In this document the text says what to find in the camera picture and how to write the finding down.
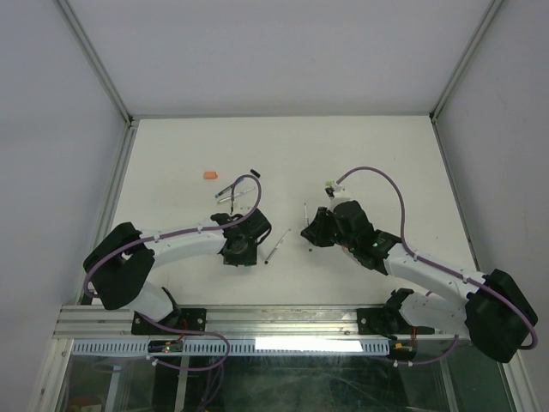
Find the white green end pen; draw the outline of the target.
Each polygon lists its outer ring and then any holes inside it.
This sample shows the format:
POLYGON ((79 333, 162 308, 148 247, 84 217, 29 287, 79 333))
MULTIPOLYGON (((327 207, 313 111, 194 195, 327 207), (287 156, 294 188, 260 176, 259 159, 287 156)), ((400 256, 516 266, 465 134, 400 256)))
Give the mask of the white green end pen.
POLYGON ((309 226, 309 218, 307 213, 307 206, 306 203, 304 203, 304 217, 305 217, 305 226, 309 226))

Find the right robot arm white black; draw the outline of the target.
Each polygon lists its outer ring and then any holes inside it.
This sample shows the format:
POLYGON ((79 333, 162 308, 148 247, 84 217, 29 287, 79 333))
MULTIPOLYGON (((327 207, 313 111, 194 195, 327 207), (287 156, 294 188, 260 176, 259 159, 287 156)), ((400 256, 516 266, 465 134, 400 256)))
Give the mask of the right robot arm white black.
POLYGON ((356 201, 319 208, 301 235, 317 247, 342 247, 368 270, 426 289, 426 294, 411 288, 391 293, 382 319, 374 322, 385 336, 409 326, 432 328, 467 338, 484 355, 507 363, 538 322, 508 273, 466 272, 413 255, 399 237, 374 228, 356 201))

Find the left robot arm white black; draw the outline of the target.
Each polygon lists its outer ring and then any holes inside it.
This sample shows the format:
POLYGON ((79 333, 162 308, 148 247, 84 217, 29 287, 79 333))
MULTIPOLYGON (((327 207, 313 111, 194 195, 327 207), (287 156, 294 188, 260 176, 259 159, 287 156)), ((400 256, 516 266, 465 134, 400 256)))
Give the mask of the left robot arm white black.
POLYGON ((198 256, 219 255, 222 263, 257 264, 257 248, 272 225, 259 209, 248 215, 217 213, 195 226, 171 232, 138 230, 132 223, 117 225, 85 258, 87 292, 108 310, 127 308, 149 319, 161 333, 177 329, 179 305, 165 287, 148 281, 153 270, 198 256))

